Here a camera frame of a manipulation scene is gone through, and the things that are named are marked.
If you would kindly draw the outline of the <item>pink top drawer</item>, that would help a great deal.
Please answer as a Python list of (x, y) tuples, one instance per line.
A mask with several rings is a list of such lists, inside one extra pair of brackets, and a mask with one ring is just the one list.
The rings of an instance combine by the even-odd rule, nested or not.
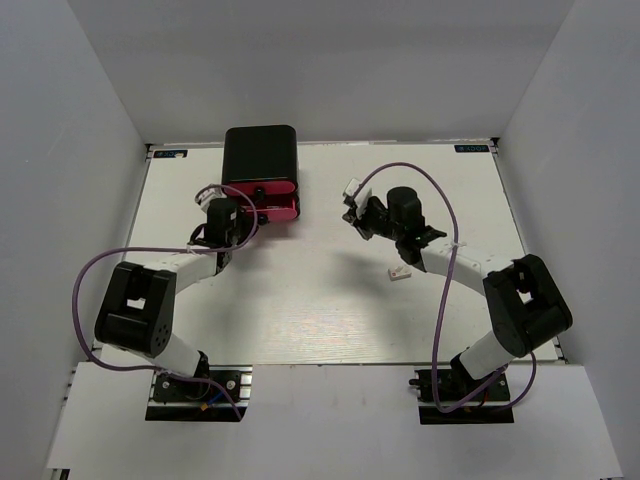
[(264, 197), (289, 195), (296, 191), (297, 185), (287, 180), (236, 182), (231, 187), (242, 192), (248, 197), (258, 197), (261, 193)]

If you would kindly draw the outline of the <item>pink drawer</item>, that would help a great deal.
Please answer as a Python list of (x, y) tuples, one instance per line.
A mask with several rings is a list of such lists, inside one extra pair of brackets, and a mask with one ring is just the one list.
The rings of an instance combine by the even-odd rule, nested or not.
[(287, 180), (236, 182), (231, 187), (242, 192), (248, 197), (258, 197), (261, 193), (264, 197), (289, 195), (296, 191), (297, 185)]
[(296, 195), (273, 195), (255, 198), (258, 218), (261, 222), (275, 223), (295, 220), (299, 214), (299, 199)]

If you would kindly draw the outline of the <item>white eraser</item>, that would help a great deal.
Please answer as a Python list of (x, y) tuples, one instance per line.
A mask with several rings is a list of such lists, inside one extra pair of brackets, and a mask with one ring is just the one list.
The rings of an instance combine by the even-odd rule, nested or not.
[(391, 281), (404, 280), (412, 276), (412, 270), (409, 266), (399, 265), (393, 268), (389, 268), (388, 276)]

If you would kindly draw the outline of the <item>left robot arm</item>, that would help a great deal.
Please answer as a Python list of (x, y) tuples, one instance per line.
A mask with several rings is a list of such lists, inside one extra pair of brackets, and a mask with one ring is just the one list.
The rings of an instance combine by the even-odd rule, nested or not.
[(173, 332), (176, 297), (220, 274), (259, 224), (255, 210), (232, 198), (214, 198), (185, 249), (151, 263), (117, 264), (95, 322), (95, 338), (176, 375), (177, 387), (188, 398), (205, 396), (212, 378), (207, 356)]

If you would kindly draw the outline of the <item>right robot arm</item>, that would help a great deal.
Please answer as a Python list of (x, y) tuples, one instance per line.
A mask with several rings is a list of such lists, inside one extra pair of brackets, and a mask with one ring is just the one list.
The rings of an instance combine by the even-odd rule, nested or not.
[(482, 295), (491, 330), (454, 357), (453, 390), (472, 399), (488, 385), (488, 375), (522, 358), (568, 330), (573, 317), (544, 261), (533, 254), (510, 259), (456, 244), (426, 223), (415, 190), (395, 187), (385, 201), (361, 192), (357, 180), (346, 187), (343, 219), (361, 237), (394, 242), (401, 259), (425, 273), (446, 276)]

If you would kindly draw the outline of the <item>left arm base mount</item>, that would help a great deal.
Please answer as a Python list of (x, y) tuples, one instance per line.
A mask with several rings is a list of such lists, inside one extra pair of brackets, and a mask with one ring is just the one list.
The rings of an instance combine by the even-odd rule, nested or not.
[(249, 406), (252, 366), (210, 367), (209, 377), (221, 388), (155, 375), (145, 420), (151, 422), (234, 423)]

